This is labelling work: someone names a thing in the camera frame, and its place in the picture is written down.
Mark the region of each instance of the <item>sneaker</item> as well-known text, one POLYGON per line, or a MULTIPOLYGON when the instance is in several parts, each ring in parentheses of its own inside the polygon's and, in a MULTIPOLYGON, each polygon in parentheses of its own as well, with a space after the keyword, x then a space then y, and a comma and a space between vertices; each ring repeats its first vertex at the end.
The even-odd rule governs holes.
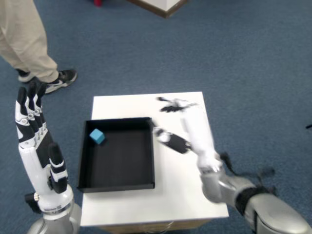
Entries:
POLYGON ((24 72, 20 69, 16 69, 19 73, 19 81, 22 83, 28 83, 31 81, 35 76, 31 72, 24 72))
POLYGON ((58 72, 58 78, 51 83, 47 83, 46 94, 54 92, 55 90, 71 85, 77 78, 75 70, 66 70, 58 72))

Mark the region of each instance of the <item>black tray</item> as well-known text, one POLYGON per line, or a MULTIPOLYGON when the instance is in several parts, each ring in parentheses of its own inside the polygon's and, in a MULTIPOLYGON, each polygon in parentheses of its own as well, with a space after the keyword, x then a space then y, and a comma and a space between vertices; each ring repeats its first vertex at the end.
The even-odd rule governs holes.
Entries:
POLYGON ((152 119, 121 118, 85 122, 78 189, 84 193, 153 189, 152 119), (105 134, 97 145, 89 134, 105 134))

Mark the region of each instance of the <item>khaki pants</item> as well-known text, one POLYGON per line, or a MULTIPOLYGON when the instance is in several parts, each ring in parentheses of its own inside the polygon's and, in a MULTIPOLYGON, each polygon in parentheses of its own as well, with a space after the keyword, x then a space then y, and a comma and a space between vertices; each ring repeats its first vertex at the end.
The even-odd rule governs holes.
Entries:
POLYGON ((0 0, 0 55, 13 68, 32 72, 42 82, 58 78, 33 0, 0 0))

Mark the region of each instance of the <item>blue carpet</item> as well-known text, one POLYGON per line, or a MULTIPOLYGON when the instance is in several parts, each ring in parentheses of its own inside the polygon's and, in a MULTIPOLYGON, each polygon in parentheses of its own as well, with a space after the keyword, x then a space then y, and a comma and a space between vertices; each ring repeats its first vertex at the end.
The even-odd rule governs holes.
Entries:
MULTIPOLYGON (((279 196, 312 225, 312 1, 191 0, 162 19, 124 0, 36 1, 59 69, 74 67, 69 88, 44 97, 48 127, 75 188, 82 124, 92 98, 203 91, 216 148, 238 171, 270 165, 279 196)), ((16 72, 0 60, 0 234, 23 234, 40 217, 17 149, 16 72)), ((82 228, 82 234, 104 233, 82 228)), ((172 234, 249 234, 240 215, 172 234)))

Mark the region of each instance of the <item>white table top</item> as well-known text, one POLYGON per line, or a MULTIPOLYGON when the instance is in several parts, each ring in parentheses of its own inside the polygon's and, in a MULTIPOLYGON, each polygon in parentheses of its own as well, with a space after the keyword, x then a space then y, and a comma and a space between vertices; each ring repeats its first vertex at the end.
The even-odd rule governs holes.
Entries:
MULTIPOLYGON (((156 97, 181 98, 205 108, 201 92, 94 97, 92 119, 151 117, 160 127, 188 139, 179 113, 161 113, 156 97)), ((196 155, 181 155, 154 139, 155 188, 85 193, 81 226, 105 226, 228 217, 225 204, 213 204, 201 190, 196 155)))

